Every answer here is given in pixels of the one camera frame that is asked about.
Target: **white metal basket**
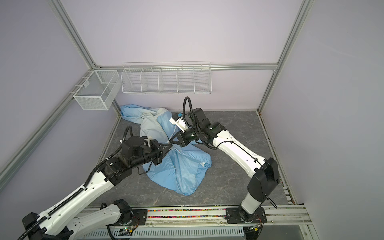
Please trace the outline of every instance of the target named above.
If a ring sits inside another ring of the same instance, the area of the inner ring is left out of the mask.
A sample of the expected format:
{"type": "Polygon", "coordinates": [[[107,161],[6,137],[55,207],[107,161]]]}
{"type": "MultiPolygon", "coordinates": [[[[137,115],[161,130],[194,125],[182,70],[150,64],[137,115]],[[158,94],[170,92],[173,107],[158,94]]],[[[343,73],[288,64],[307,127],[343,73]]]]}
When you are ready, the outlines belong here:
{"type": "Polygon", "coordinates": [[[126,66],[121,73],[122,91],[127,94],[211,93],[209,64],[126,66]]]}
{"type": "Polygon", "coordinates": [[[84,110],[108,110],[120,87],[117,71],[93,70],[73,97],[84,110]]]}

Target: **white wire shelf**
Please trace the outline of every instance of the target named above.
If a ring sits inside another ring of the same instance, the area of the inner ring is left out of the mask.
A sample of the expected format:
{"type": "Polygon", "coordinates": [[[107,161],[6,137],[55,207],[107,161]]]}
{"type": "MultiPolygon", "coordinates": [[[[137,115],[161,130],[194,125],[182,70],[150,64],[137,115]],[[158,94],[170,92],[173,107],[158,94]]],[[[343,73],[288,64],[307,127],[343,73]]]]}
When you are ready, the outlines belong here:
{"type": "Polygon", "coordinates": [[[209,63],[165,65],[155,63],[123,63],[122,91],[127,94],[211,93],[212,77],[209,63]]]}
{"type": "Polygon", "coordinates": [[[117,71],[93,70],[73,97],[84,110],[108,110],[120,87],[117,71]]]}

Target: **gray tabletop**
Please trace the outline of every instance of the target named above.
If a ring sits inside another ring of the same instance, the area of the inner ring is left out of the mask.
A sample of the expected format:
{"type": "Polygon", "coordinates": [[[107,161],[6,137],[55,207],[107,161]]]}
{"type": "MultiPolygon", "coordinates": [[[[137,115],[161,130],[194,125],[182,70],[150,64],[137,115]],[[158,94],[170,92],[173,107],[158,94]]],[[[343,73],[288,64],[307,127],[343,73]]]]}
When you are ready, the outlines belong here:
{"type": "MultiPolygon", "coordinates": [[[[225,126],[237,140],[258,155],[266,159],[272,156],[256,112],[217,111],[205,112],[205,114],[211,122],[217,121],[225,126]]],[[[108,154],[118,148],[124,129],[128,125],[132,125],[134,135],[139,135],[139,124],[122,119],[107,150],[108,154]]],[[[99,196],[91,205],[99,206],[103,202],[111,204],[117,199],[124,199],[132,207],[240,204],[247,194],[247,185],[250,180],[245,171],[224,152],[208,149],[203,145],[197,145],[197,147],[211,155],[212,166],[192,195],[184,196],[161,187],[145,174],[137,175],[134,169],[131,176],[99,196]]],[[[288,204],[281,184],[269,197],[278,205],[288,204]]]]}

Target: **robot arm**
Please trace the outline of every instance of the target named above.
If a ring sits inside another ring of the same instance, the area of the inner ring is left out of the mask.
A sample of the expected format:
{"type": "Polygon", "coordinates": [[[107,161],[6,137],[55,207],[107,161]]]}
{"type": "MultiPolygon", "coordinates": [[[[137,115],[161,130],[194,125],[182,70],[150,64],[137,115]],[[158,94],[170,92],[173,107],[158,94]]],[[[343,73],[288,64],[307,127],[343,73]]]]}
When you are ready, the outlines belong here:
{"type": "Polygon", "coordinates": [[[218,122],[210,123],[200,108],[192,110],[190,99],[185,98],[183,114],[175,113],[170,119],[181,131],[176,133],[170,143],[186,146],[191,141],[200,140],[211,149],[220,149],[237,162],[251,178],[248,193],[239,206],[238,215],[231,216],[240,222],[254,219],[256,209],[267,199],[279,183],[278,165],[273,158],[266,160],[237,141],[224,126],[218,122]],[[185,121],[185,102],[189,101],[191,111],[187,114],[192,124],[185,121]]]}
{"type": "MultiPolygon", "coordinates": [[[[184,100],[184,106],[188,99],[186,97],[184,100]]],[[[249,150],[220,123],[211,124],[200,108],[192,109],[190,107],[190,110],[188,116],[192,118],[193,125],[184,121],[185,111],[182,115],[174,114],[170,119],[171,123],[176,124],[181,129],[170,139],[170,144],[160,144],[157,140],[151,140],[144,136],[133,136],[132,131],[130,132],[131,137],[125,140],[129,130],[127,128],[121,146],[94,168],[82,186],[40,214],[30,213],[23,218],[26,232],[18,240],[27,236],[33,240],[73,240],[105,225],[116,222],[122,225],[131,224],[132,218],[134,218],[132,209],[122,199],[86,216],[74,217],[98,196],[130,176],[132,168],[148,162],[158,165],[169,152],[172,144],[183,147],[191,141],[199,143],[199,140],[201,141],[200,144],[211,149],[224,151],[251,178],[246,197],[238,208],[232,211],[229,208],[226,209],[226,219],[228,223],[252,222],[260,204],[278,185],[276,161],[272,158],[266,160],[249,150]],[[113,157],[120,150],[121,156],[113,157]]]]}
{"type": "Polygon", "coordinates": [[[33,240],[72,240],[108,224],[128,224],[131,221],[132,210],[122,199],[100,211],[74,218],[98,196],[130,176],[132,168],[148,162],[160,164],[172,147],[172,144],[160,144],[156,139],[132,136],[132,130],[131,137],[125,140],[129,129],[130,126],[124,132],[121,146],[94,168],[83,185],[51,208],[23,218],[26,232],[19,240],[27,236],[33,240]],[[120,150],[121,155],[113,157],[120,150]]]}

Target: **aluminum frame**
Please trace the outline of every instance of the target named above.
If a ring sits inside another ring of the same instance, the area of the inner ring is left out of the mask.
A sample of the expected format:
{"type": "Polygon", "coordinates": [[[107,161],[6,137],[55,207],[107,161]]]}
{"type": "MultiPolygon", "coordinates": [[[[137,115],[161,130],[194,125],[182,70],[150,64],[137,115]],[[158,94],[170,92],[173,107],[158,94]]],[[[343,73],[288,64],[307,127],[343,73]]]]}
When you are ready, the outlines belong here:
{"type": "Polygon", "coordinates": [[[283,51],[282,51],[282,53],[280,55],[280,58],[279,58],[279,60],[277,62],[278,67],[277,67],[276,70],[273,71],[271,80],[268,83],[268,86],[267,86],[267,88],[266,88],[266,90],[264,92],[263,98],[262,98],[262,100],[260,102],[260,105],[258,107],[258,111],[259,112],[262,112],[262,110],[263,110],[263,108],[265,106],[265,103],[268,100],[269,95],[272,92],[273,86],[275,85],[276,80],[277,80],[277,78],[279,76],[279,73],[283,69],[284,63],[285,63],[286,59],[288,58],[288,55],[289,55],[290,51],[293,48],[293,45],[295,44],[297,36],[300,33],[300,30],[301,30],[301,28],[302,28],[302,26],[303,26],[303,24],[305,22],[305,19],[306,19],[307,15],[308,15],[309,11],[311,10],[313,2],[314,2],[314,0],[303,0],[302,4],[300,6],[300,10],[299,10],[299,12],[297,14],[295,23],[294,23],[294,25],[292,27],[292,30],[291,30],[291,32],[289,34],[287,42],[285,43],[283,51]]]}
{"type": "Polygon", "coordinates": [[[37,148],[43,138],[48,134],[56,122],[68,109],[73,99],[73,92],[84,83],[92,70],[88,70],[78,81],[77,85],[68,93],[60,104],[50,113],[50,115],[42,122],[42,124],[28,137],[28,139],[20,146],[20,148],[11,157],[8,163],[1,168],[0,171],[0,192],[9,183],[12,177],[17,173],[21,166],[25,163],[32,152],[37,148]]]}
{"type": "MultiPolygon", "coordinates": [[[[190,229],[202,227],[213,227],[216,229],[217,227],[245,227],[255,225],[254,223],[228,224],[227,221],[224,219],[224,216],[226,214],[224,209],[227,207],[237,206],[151,206],[133,207],[132,210],[152,210],[149,211],[147,214],[146,224],[140,225],[138,227],[138,229],[140,229],[142,232],[164,229],[171,231],[175,229],[182,229],[188,231],[190,229]]],[[[275,209],[273,206],[270,205],[263,206],[263,208],[265,209],[265,216],[267,218],[267,222],[264,225],[298,225],[305,240],[318,240],[313,223],[304,205],[278,205],[277,207],[278,208],[275,209]]],[[[81,217],[98,210],[99,208],[85,208],[76,217],[81,217]]],[[[124,228],[124,226],[115,226],[112,229],[113,232],[116,233],[116,237],[120,228],[124,228]]],[[[95,233],[91,232],[86,236],[90,236],[90,239],[92,238],[92,236],[99,236],[100,239],[107,239],[107,234],[97,233],[104,232],[105,230],[105,228],[100,228],[95,230],[95,233]]],[[[168,234],[168,237],[177,236],[177,232],[175,232],[175,234],[168,234]]]]}
{"type": "MultiPolygon", "coordinates": [[[[77,48],[79,54],[84,59],[85,63],[90,68],[89,71],[87,71],[79,81],[79,83],[74,87],[74,89],[69,93],[58,106],[50,113],[50,115],[42,122],[42,124],[35,130],[35,132],[24,142],[24,144],[15,152],[15,154],[11,157],[9,162],[6,164],[5,167],[1,168],[0,171],[0,191],[4,189],[6,184],[12,179],[12,177],[16,174],[16,172],[20,169],[20,167],[24,164],[24,162],[27,160],[27,158],[32,154],[32,152],[36,149],[36,147],[39,145],[39,143],[42,141],[42,139],[47,135],[47,133],[52,129],[52,127],[55,125],[55,123],[60,119],[60,117],[65,113],[71,102],[73,101],[73,92],[79,88],[79,85],[81,85],[84,81],[84,78],[86,78],[91,70],[99,69],[99,70],[119,70],[123,69],[122,66],[98,66],[95,61],[92,59],[92,56],[90,55],[89,51],[87,50],[84,42],[82,41],[79,33],[76,31],[73,23],[71,22],[67,12],[65,11],[62,3],[60,0],[46,0],[49,6],[52,8],[52,11],[58,18],[60,24],[68,34],[69,38],[71,39],[72,43],[77,48]]],[[[245,64],[211,64],[211,70],[212,71],[223,71],[223,70],[273,70],[274,73],[272,74],[271,80],[268,84],[268,87],[263,95],[262,101],[260,102],[260,105],[258,107],[258,116],[259,120],[262,124],[264,133],[266,135],[266,138],[268,140],[268,144],[270,145],[271,152],[273,153],[274,157],[278,161],[278,158],[275,154],[275,150],[273,148],[272,143],[269,140],[268,133],[265,129],[261,112],[265,106],[266,101],[268,100],[268,97],[273,89],[273,86],[278,79],[279,73],[282,70],[284,63],[289,55],[290,50],[292,49],[295,40],[301,30],[302,25],[305,22],[305,18],[307,14],[310,11],[310,8],[313,4],[314,0],[303,0],[302,5],[300,7],[300,10],[298,12],[298,15],[296,17],[295,23],[292,27],[292,30],[290,32],[290,35],[286,41],[286,44],[283,48],[283,51],[280,55],[280,58],[277,63],[245,63],[245,64]]],[[[114,100],[113,101],[113,107],[116,110],[118,117],[116,119],[115,125],[113,127],[112,132],[109,135],[109,139],[107,143],[104,146],[102,155],[100,156],[100,159],[103,159],[105,157],[106,151],[108,149],[110,139],[113,136],[113,132],[115,131],[118,122],[120,121],[121,117],[120,115],[120,107],[118,103],[114,100]]],[[[280,167],[281,172],[280,175],[283,178],[283,184],[285,186],[289,187],[288,182],[286,180],[285,174],[283,169],[280,167]]],[[[292,195],[292,192],[290,192],[293,200],[295,200],[294,195],[292,195]]],[[[303,236],[307,236],[310,234],[311,238],[317,240],[318,237],[316,235],[316,231],[314,230],[313,225],[308,225],[306,228],[302,228],[303,236]]]]}
{"type": "Polygon", "coordinates": [[[289,182],[287,180],[286,174],[284,172],[283,166],[281,165],[280,159],[278,158],[278,156],[276,154],[276,150],[275,150],[275,148],[274,148],[274,146],[273,146],[273,144],[271,142],[271,139],[269,137],[268,131],[267,131],[266,127],[265,127],[263,117],[260,114],[260,112],[258,112],[258,111],[256,111],[256,112],[257,112],[257,117],[259,118],[260,124],[262,126],[262,129],[263,129],[263,132],[264,132],[264,135],[265,135],[265,139],[268,142],[269,149],[271,150],[272,157],[273,157],[273,159],[275,159],[277,161],[277,164],[279,166],[279,175],[280,175],[280,178],[281,178],[281,181],[282,181],[282,184],[283,184],[284,191],[288,191],[288,194],[291,197],[291,200],[288,199],[288,202],[292,201],[293,204],[296,204],[296,197],[295,197],[295,195],[293,194],[293,192],[290,189],[290,185],[289,185],[289,182]]]}

